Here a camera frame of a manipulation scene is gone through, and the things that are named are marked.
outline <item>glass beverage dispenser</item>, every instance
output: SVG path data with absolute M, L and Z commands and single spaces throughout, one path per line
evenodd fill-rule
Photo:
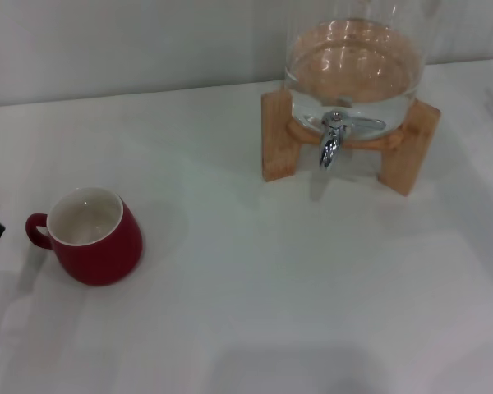
M 293 117 L 323 135 L 322 167 L 345 139 L 403 123 L 439 14 L 440 0 L 291 0 L 285 87 Z

